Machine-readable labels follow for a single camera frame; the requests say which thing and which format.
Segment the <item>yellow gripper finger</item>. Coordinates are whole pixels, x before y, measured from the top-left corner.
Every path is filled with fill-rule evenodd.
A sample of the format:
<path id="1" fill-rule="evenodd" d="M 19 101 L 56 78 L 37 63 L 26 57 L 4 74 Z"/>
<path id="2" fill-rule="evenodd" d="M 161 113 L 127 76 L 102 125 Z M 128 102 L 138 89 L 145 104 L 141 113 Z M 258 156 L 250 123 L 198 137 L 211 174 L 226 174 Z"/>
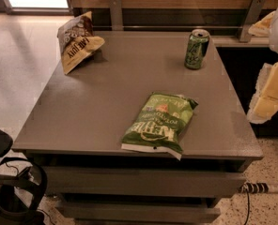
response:
<path id="1" fill-rule="evenodd" d="M 270 31 L 270 24 L 275 12 L 271 12 L 266 15 L 260 21 L 254 23 L 248 30 L 248 33 L 256 37 L 267 37 Z"/>
<path id="2" fill-rule="evenodd" d="M 278 62 L 265 63 L 260 69 L 247 119 L 253 124 L 263 124 L 278 112 Z"/>

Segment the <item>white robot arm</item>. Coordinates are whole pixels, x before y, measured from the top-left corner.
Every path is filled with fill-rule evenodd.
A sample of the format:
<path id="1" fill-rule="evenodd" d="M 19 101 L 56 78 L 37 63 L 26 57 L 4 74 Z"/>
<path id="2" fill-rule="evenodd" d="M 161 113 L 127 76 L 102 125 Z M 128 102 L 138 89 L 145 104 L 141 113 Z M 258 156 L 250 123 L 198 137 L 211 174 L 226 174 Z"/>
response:
<path id="1" fill-rule="evenodd" d="M 250 35 L 269 37 L 270 49 L 278 53 L 278 8 L 254 23 L 248 30 Z M 253 124 L 263 124 L 278 112 L 278 62 L 265 63 L 260 69 L 255 84 L 247 119 Z"/>

